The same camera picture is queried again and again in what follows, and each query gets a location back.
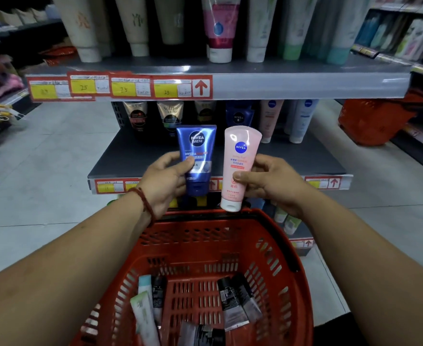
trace red shopping basket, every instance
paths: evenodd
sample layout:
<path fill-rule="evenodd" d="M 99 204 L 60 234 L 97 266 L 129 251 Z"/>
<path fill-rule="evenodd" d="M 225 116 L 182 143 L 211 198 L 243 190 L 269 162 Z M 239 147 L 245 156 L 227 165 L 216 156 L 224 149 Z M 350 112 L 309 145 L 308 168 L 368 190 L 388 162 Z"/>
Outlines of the red shopping basket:
<path fill-rule="evenodd" d="M 423 108 L 423 92 L 411 88 L 403 99 L 347 99 L 338 122 L 354 142 L 379 146 L 388 142 Z"/>
<path fill-rule="evenodd" d="M 235 272 L 244 273 L 264 317 L 227 332 L 226 345 L 312 344 L 311 297 L 301 261 L 269 216 L 246 209 L 167 213 L 146 229 L 71 346 L 142 345 L 130 298 L 144 274 L 168 279 L 159 330 L 163 346 L 178 344 L 181 321 L 223 328 L 216 282 Z"/>

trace red arrow sign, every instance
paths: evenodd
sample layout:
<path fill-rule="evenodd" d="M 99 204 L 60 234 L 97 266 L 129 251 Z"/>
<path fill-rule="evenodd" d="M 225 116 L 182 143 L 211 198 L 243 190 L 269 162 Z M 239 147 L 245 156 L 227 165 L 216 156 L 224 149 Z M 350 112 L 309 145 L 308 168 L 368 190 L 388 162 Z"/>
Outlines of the red arrow sign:
<path fill-rule="evenodd" d="M 197 85 L 195 85 L 195 88 L 200 88 L 200 95 L 203 96 L 203 88 L 208 88 L 208 85 L 200 80 L 197 82 Z"/>

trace hand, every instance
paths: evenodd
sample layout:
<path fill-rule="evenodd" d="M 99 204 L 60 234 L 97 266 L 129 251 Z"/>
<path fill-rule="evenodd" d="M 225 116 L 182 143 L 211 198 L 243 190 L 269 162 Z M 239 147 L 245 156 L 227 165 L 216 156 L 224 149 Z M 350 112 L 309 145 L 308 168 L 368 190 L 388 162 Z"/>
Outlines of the hand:
<path fill-rule="evenodd" d="M 297 218 L 300 200 L 311 188 L 284 159 L 258 154 L 251 172 L 236 171 L 234 180 L 247 185 L 246 197 L 272 199 Z"/>
<path fill-rule="evenodd" d="M 194 157 L 172 166 L 168 165 L 180 158 L 180 152 L 169 152 L 150 165 L 138 184 L 154 211 L 156 219 L 168 210 L 174 197 L 185 194 L 184 174 L 194 166 Z"/>

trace store aisle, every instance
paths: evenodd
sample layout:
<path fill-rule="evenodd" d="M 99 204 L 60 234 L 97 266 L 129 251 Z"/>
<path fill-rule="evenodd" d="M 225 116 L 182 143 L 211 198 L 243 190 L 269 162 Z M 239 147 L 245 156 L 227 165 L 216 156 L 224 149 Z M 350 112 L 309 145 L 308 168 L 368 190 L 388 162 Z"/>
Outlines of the store aisle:
<path fill-rule="evenodd" d="M 340 109 L 320 102 L 311 125 L 354 174 L 351 190 L 329 195 L 423 264 L 423 167 L 390 143 L 355 145 L 337 126 Z M 115 198 L 93 196 L 86 176 L 118 129 L 110 103 L 46 103 L 0 135 L 0 270 Z M 317 248 L 302 262 L 315 324 L 347 312 Z"/>

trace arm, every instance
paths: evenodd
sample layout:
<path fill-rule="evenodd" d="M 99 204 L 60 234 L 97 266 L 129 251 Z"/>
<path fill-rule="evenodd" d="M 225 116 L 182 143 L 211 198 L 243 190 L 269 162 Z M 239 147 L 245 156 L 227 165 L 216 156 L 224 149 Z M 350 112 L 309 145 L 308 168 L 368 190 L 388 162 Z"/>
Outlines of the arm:
<path fill-rule="evenodd" d="M 259 154 L 254 171 L 234 179 L 308 225 L 370 345 L 423 345 L 423 267 L 284 160 Z"/>
<path fill-rule="evenodd" d="M 177 158 L 165 154 L 139 183 L 156 218 L 185 192 L 194 159 L 167 168 Z M 67 345 L 149 225 L 143 208 L 130 192 L 0 272 L 0 345 Z"/>

